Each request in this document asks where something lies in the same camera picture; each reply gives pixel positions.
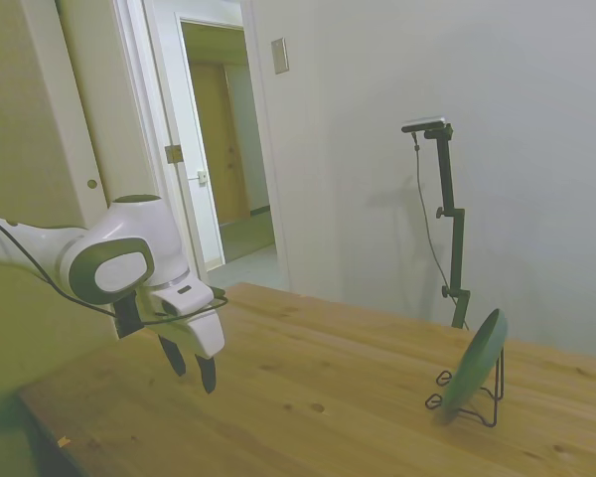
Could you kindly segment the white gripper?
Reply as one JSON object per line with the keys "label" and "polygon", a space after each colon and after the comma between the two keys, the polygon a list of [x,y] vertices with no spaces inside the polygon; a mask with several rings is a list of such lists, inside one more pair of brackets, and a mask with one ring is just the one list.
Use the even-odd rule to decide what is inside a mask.
{"label": "white gripper", "polygon": [[159,321],[151,330],[161,335],[159,342],[171,368],[183,376],[187,367],[177,345],[192,350],[208,395],[217,386],[214,355],[225,343],[219,314],[210,310],[213,300],[213,291],[200,280],[184,280],[151,292],[151,306]]}

